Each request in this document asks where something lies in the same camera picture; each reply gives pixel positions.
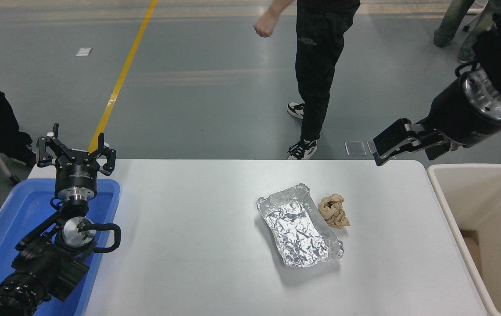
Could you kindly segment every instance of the black t-shirt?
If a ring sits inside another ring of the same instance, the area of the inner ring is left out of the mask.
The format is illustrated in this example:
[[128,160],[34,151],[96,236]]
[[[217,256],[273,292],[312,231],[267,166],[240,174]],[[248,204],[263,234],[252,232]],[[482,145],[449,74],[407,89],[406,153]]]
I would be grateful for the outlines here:
[[317,11],[343,12],[359,6],[359,0],[298,0]]

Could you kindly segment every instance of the hand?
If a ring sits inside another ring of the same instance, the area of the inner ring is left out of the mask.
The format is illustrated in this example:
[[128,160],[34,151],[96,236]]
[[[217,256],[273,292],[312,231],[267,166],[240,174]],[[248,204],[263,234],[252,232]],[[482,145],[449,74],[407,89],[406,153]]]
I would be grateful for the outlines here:
[[280,18],[280,15],[275,14],[268,8],[254,24],[256,34],[260,37],[270,37],[278,23],[278,18]]

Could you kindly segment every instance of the shoelace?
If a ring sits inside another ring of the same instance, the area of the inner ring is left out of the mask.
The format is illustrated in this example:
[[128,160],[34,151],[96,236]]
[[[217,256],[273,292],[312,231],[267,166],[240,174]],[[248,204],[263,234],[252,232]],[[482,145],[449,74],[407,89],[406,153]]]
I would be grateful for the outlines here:
[[308,143],[300,140],[297,144],[291,146],[289,150],[287,150],[287,152],[291,154],[291,156],[303,158],[303,156],[305,156],[305,148],[307,147],[307,145]]
[[302,111],[304,107],[305,107],[305,104],[297,104],[296,106],[293,107],[293,110],[294,111]]

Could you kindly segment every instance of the silver cylinder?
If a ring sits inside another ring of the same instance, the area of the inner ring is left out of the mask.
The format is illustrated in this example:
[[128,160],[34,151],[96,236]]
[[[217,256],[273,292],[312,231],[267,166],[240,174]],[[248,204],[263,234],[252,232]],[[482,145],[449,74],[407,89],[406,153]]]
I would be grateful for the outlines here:
[[79,232],[79,228],[84,225],[90,225],[93,222],[90,219],[82,216],[74,217],[68,220],[62,230],[62,240],[67,246],[72,248],[80,248],[93,240],[96,230],[86,230]]
[[486,118],[501,120],[501,94],[482,68],[471,72],[463,82],[469,103]]
[[57,198],[59,198],[62,201],[67,201],[67,200],[88,201],[91,198],[94,198],[94,192],[92,192],[92,190],[89,190],[88,188],[71,187],[58,192]]

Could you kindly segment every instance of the blue plastic bin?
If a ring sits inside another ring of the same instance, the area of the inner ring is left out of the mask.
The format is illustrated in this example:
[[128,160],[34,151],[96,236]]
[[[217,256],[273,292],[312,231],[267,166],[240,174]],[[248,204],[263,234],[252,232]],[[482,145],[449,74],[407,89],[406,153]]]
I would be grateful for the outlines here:
[[[16,244],[55,210],[50,206],[54,196],[55,179],[29,179],[17,184],[9,193],[0,210],[0,282],[14,272],[12,260],[18,251]],[[94,223],[111,223],[114,220],[120,185],[110,179],[98,180],[98,194],[89,201],[86,217]],[[95,237],[103,247],[109,232],[98,232]],[[86,260],[90,270],[65,302],[52,298],[40,304],[34,316],[79,316],[82,315],[93,288],[98,266],[103,254],[91,254]]]

